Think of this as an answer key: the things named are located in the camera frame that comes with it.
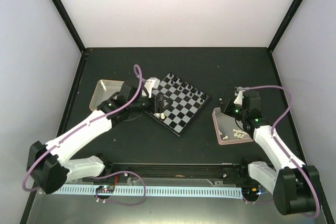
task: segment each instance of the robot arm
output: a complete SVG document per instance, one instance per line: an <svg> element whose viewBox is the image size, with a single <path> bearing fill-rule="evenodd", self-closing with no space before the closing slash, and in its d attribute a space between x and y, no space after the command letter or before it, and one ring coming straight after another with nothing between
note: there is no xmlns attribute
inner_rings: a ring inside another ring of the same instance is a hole
<svg viewBox="0 0 336 224"><path fill-rule="evenodd" d="M309 177L317 195L320 191L319 173L314 166L307 166L296 157L276 130L272 134L268 120L261 114L259 93L240 90L234 101L223 101L220 108L222 113L242 122L244 131L260 145L272 162L274 168L265 162L252 162L248 165L248 173L273 194L278 211L283 215L315 211L315 200L297 166Z"/></svg>
<svg viewBox="0 0 336 224"><path fill-rule="evenodd" d="M157 78L146 81L141 95L139 95L128 107L116 114L104 117L126 104L135 94L137 79L124 82L119 93L112 95L103 101L97 110L93 111L81 123L73 127L65 134L47 142L34 143L29 150L27 170L46 151L50 153L34 168L30 174L35 183L51 194L58 190L64 183L84 177L96 177L104 172L110 162L102 156L70 160L81 148L90 143L97 136L112 129L120 122L129 119L133 112L163 113L165 100L162 95L152 97L152 89L156 89L160 83Z"/></svg>

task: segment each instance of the white wall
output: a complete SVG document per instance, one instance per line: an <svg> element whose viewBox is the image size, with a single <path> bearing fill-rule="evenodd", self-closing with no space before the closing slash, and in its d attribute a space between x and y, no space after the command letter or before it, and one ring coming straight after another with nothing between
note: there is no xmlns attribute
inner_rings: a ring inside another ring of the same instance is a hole
<svg viewBox="0 0 336 224"><path fill-rule="evenodd" d="M62 0L87 47L267 47L293 0Z"/></svg>
<svg viewBox="0 0 336 224"><path fill-rule="evenodd" d="M19 223L29 146L55 137L80 53L51 0L0 0L1 223Z"/></svg>
<svg viewBox="0 0 336 224"><path fill-rule="evenodd" d="M336 218L336 1L303 0L274 52L309 164L314 164Z"/></svg>

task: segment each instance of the metal tray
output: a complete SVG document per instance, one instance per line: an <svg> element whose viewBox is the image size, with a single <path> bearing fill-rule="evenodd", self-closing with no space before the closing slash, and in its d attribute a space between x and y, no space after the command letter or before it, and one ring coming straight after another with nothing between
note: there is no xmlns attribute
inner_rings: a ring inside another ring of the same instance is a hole
<svg viewBox="0 0 336 224"><path fill-rule="evenodd" d="M97 83L93 93L89 108L91 111L96 110L97 106L106 99L109 99L115 92L120 91L123 81L100 80Z"/></svg>
<svg viewBox="0 0 336 224"><path fill-rule="evenodd" d="M220 145L253 142L253 139L239 128L243 127L242 123L237 122L238 127L235 119L223 114L220 108L214 109L212 118L214 120L217 140Z"/></svg>

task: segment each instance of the white perforated rail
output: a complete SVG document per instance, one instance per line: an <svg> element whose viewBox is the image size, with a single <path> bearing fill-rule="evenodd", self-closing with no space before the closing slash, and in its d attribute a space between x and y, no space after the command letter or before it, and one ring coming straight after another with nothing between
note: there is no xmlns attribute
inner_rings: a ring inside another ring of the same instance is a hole
<svg viewBox="0 0 336 224"><path fill-rule="evenodd" d="M98 185L63 185L53 194L94 195ZM159 197L208 197L242 199L241 188L230 187L175 187L175 186L146 186L146 196ZM112 193L99 195L142 196L142 186L116 186Z"/></svg>

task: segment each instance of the black table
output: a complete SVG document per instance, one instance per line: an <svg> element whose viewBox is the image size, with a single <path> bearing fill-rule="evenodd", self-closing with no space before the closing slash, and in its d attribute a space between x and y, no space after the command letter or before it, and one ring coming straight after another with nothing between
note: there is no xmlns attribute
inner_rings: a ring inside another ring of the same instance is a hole
<svg viewBox="0 0 336 224"><path fill-rule="evenodd" d="M140 65L146 78L162 79L172 72L207 92L212 99L181 137L144 114L100 135L73 158L102 153L119 164L238 164L242 158L270 163L254 142L219 145L212 120L219 98L232 97L235 86L279 84L272 56L266 48L88 49L67 129L91 113L89 103L99 80L126 80L134 76L134 64ZM284 96L275 89L260 90L260 94L262 112L273 123L286 108ZM300 157L289 116L280 122L277 131Z"/></svg>

